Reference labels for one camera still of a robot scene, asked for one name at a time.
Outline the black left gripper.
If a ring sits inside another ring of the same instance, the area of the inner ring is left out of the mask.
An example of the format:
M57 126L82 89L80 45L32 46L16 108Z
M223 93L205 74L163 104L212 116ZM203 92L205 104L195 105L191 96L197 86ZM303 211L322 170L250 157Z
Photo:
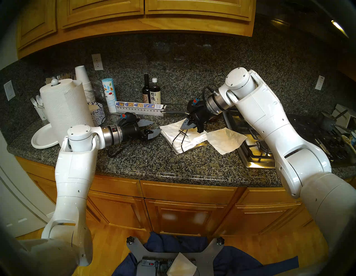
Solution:
M157 137L161 133L161 129L141 129L140 127L152 125L154 122L149 120L139 120L137 124L120 125L121 142L131 140L147 141Z

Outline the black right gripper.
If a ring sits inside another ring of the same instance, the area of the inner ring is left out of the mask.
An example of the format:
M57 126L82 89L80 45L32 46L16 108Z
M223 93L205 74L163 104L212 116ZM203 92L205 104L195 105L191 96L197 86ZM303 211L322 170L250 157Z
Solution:
M214 113L210 112L205 104L188 104L187 111L189 115L185 124L180 127L181 130L197 128L197 132L203 132L204 124L214 118Z

